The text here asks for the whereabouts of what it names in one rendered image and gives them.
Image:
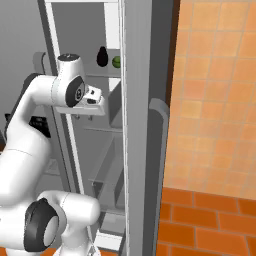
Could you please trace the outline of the grey fridge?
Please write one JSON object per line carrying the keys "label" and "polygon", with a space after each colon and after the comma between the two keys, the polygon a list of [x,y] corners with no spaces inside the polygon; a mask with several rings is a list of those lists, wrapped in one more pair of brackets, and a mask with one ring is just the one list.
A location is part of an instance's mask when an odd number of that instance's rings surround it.
{"label": "grey fridge", "polygon": [[[118,0],[38,0],[51,71],[58,57],[81,57],[85,82],[101,90],[105,115],[54,114],[63,162],[73,190],[96,198],[101,206],[91,227],[96,246],[126,256],[121,70],[112,65],[120,55]],[[104,46],[108,64],[97,54]]]}

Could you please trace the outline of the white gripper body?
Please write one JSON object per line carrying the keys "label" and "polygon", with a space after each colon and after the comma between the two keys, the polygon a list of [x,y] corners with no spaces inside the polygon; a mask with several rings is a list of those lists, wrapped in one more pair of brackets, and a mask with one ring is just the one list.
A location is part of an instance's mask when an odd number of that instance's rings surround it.
{"label": "white gripper body", "polygon": [[98,104],[87,104],[83,99],[73,108],[57,107],[56,110],[62,114],[104,116],[105,99],[101,98]]}

